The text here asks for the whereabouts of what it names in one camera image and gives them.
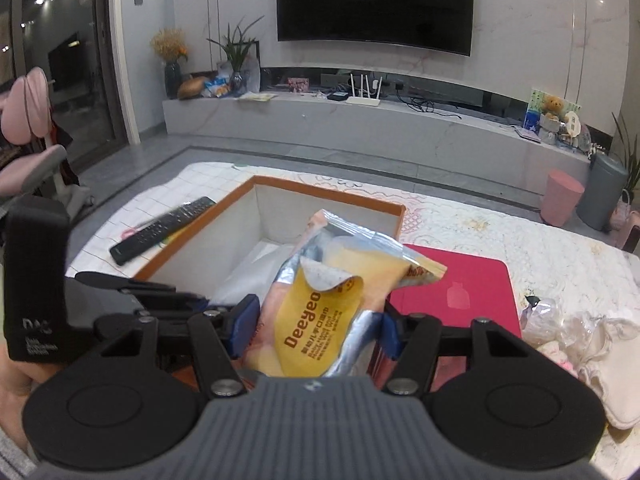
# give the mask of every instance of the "teddy bear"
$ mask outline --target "teddy bear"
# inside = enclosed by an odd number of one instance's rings
[[[564,101],[555,95],[546,95],[542,103],[542,111],[545,117],[556,121],[559,120],[559,115],[563,107]]]

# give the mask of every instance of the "floor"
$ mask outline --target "floor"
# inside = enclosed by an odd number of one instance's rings
[[[366,184],[402,189],[503,212],[540,222],[540,197],[481,179],[434,170],[388,158],[293,146],[277,142],[209,136],[157,134],[139,146],[127,146],[85,172],[95,205],[76,224],[68,261],[119,208],[138,193],[171,180],[194,162],[232,162],[282,170],[324,174]],[[586,226],[577,216],[564,229],[609,241],[609,235]]]
[[[100,103],[54,112],[53,120],[73,137],[66,150],[71,162],[113,140],[107,109]]]

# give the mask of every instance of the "red folder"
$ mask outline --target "red folder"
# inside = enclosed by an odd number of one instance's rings
[[[452,253],[440,249],[407,245],[445,266],[437,283],[406,286],[391,293],[391,304],[401,314],[421,312],[439,318],[443,325],[469,327],[476,317],[488,317],[520,337],[518,311],[507,266],[500,260]],[[382,356],[374,366],[373,378],[382,387],[395,363]],[[465,371],[466,359],[438,360],[431,391]]]

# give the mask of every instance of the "chair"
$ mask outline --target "chair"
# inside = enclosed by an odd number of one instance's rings
[[[0,171],[0,197],[31,194],[49,177],[56,186],[56,200],[65,205],[71,219],[92,202],[85,186],[66,186],[59,168],[66,159],[63,146],[53,144],[47,77],[39,67],[20,76],[8,96],[0,99],[0,129],[4,138],[17,146],[29,144],[33,136],[44,139],[45,150],[21,156]]]

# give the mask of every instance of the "screw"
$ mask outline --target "screw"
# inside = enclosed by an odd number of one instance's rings
[[[211,391],[218,397],[235,397],[242,392],[242,384],[235,379],[220,379],[211,385]]]
[[[418,391],[418,383],[409,378],[391,379],[386,389],[394,395],[413,395]]]

